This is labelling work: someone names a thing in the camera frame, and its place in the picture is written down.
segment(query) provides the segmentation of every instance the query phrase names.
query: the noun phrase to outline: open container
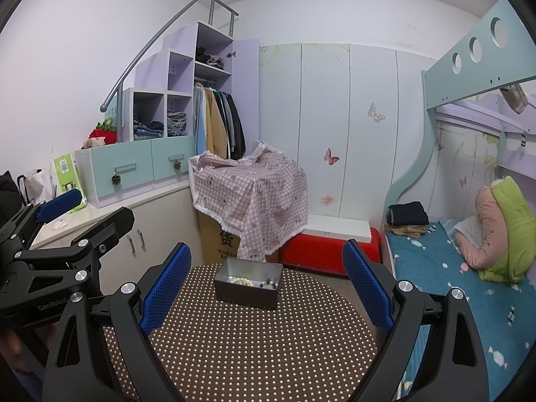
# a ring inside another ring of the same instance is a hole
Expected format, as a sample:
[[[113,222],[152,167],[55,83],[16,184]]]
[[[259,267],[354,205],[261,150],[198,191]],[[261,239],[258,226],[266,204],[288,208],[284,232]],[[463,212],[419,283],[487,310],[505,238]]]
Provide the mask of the open container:
[[[214,277],[216,298],[231,304],[275,310],[282,287],[282,275],[282,264],[227,258]],[[232,283],[232,278],[247,278],[254,286]],[[266,287],[267,280],[273,281],[275,288],[271,285]]]

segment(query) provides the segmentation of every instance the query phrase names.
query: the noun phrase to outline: drawer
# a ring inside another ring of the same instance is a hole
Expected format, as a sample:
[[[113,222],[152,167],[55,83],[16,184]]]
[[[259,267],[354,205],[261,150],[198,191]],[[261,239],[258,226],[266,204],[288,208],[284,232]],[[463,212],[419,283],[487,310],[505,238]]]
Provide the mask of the drawer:
[[[150,139],[92,148],[91,158],[98,197],[154,180]],[[121,182],[114,185],[116,172]]]
[[[152,139],[154,179],[173,177],[188,172],[188,159],[195,155],[194,136]],[[175,160],[181,162],[181,169],[175,170]]]

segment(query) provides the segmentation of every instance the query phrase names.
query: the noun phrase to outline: red stool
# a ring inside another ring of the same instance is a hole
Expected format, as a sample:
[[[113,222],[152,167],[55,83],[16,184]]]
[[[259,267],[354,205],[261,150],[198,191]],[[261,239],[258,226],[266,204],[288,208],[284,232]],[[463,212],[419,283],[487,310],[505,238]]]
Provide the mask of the red stool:
[[[359,246],[372,262],[381,263],[378,230],[371,228],[371,236],[370,243],[359,243]],[[298,234],[279,249],[279,263],[313,271],[346,275],[341,257],[344,243],[344,240],[330,237]]]

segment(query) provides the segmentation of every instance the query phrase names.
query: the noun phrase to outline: mattress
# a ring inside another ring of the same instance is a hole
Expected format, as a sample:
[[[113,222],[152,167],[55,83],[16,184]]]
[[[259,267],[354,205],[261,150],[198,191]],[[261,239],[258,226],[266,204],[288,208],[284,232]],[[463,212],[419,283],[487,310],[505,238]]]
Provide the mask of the mattress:
[[[536,339],[536,289],[525,277],[518,284],[482,281],[464,265],[439,223],[420,239],[386,233],[397,279],[412,281],[420,291],[446,294],[461,288],[480,334],[488,370],[490,400],[500,394],[518,371]],[[403,379],[403,396],[409,393],[419,368],[428,336],[428,326],[419,337]]]

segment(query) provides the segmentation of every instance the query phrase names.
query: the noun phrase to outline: pink checkered cloth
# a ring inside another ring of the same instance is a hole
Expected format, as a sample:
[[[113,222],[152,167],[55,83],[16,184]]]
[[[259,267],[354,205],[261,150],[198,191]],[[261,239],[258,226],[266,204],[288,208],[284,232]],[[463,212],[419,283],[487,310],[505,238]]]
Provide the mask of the pink checkered cloth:
[[[238,258],[263,262],[307,225],[304,170],[263,142],[241,160],[206,151],[188,170],[194,207],[241,238]]]

